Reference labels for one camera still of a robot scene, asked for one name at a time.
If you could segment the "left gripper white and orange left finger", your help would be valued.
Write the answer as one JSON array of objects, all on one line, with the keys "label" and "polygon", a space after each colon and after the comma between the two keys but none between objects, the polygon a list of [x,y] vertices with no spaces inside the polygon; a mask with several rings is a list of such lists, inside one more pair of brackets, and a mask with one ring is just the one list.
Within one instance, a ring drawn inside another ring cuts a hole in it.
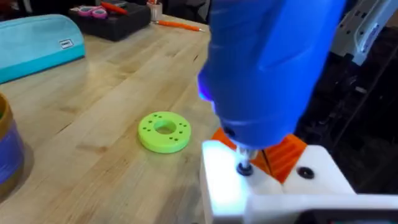
[{"label": "left gripper white and orange left finger", "polygon": [[283,193],[281,184],[268,174],[261,151],[252,160],[250,176],[237,172],[241,158],[221,128],[203,142],[200,188],[206,223],[242,223],[250,197]]}]

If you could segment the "left gripper white and orange right finger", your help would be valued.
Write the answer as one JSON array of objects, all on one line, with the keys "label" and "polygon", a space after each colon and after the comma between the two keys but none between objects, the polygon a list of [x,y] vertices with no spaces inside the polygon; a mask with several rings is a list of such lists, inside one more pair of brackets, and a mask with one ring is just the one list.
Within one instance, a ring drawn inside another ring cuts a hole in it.
[{"label": "left gripper white and orange right finger", "polygon": [[290,194],[354,194],[328,151],[290,134],[265,150],[270,175]]}]

